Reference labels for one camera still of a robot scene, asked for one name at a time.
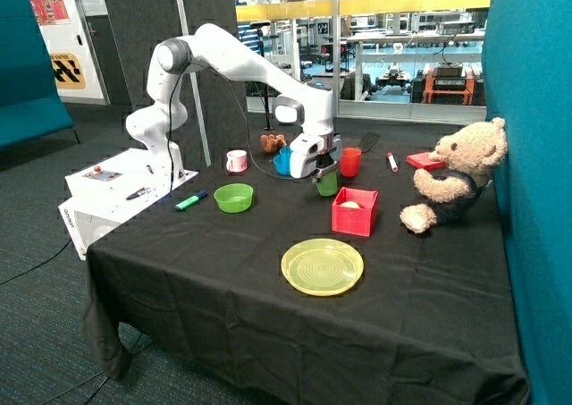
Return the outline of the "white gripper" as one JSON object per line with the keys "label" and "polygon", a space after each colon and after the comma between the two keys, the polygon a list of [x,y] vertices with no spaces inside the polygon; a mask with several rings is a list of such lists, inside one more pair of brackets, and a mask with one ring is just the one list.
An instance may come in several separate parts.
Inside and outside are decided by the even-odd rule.
{"label": "white gripper", "polygon": [[317,184],[323,175],[335,171],[343,151],[341,135],[301,133],[291,143],[290,175],[295,179],[312,177]]}

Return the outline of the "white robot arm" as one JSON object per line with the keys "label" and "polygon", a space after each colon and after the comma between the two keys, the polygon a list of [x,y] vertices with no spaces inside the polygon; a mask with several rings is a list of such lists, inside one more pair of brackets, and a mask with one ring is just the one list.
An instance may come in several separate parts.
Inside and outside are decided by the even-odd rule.
{"label": "white robot arm", "polygon": [[293,79],[231,33],[207,23],[193,35],[167,39],[155,48],[147,73],[152,103],[126,119],[129,134],[147,147],[150,155],[146,163],[158,180],[178,187],[187,179],[179,147],[168,137],[169,131],[188,118],[181,94],[186,74],[198,79],[202,102],[197,110],[206,116],[209,136],[218,139],[214,153],[248,141],[240,122],[246,106],[244,84],[252,81],[278,91],[273,105],[279,122],[302,128],[290,144],[291,175],[321,177],[337,169],[342,144],[333,130],[332,88]]}

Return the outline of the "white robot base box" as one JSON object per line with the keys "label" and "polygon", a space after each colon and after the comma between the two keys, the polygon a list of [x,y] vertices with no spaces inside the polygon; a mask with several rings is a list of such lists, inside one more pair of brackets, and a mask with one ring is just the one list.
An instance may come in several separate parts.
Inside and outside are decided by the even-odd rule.
{"label": "white robot base box", "polygon": [[[168,162],[157,162],[145,149],[129,148],[66,176],[71,197],[59,211],[79,258],[86,258],[92,243],[197,174],[181,168],[172,173]],[[141,188],[151,191],[126,199]]]}

